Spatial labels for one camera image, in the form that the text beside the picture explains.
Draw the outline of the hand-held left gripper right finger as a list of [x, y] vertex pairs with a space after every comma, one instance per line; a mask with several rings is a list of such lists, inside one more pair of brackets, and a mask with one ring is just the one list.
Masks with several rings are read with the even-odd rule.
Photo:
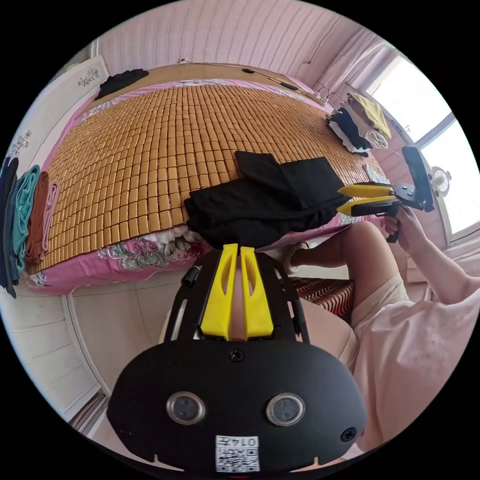
[[259, 263], [252, 247], [240, 248], [241, 292], [245, 340], [270, 338], [274, 323]]

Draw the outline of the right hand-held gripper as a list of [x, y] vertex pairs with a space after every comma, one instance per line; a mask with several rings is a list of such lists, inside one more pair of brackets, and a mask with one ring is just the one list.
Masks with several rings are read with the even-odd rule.
[[408, 207], [425, 213], [435, 210], [429, 183], [426, 187], [413, 184], [386, 184], [361, 182], [341, 187], [339, 194], [350, 198], [337, 212], [352, 218], [375, 216], [384, 219], [394, 216], [399, 207]]

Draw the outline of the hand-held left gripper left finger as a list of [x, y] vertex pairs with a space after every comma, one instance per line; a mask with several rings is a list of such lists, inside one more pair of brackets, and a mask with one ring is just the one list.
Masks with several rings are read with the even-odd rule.
[[225, 341], [230, 339], [237, 256], [237, 244], [223, 246], [214, 268], [211, 287], [200, 323], [201, 333], [206, 337]]

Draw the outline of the person's right hand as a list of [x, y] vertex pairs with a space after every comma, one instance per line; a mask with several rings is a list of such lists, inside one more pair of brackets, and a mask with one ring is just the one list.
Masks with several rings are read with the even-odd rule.
[[428, 245], [428, 238], [414, 211], [406, 206], [399, 207], [394, 216], [385, 217], [385, 231], [396, 234], [400, 247], [415, 259]]

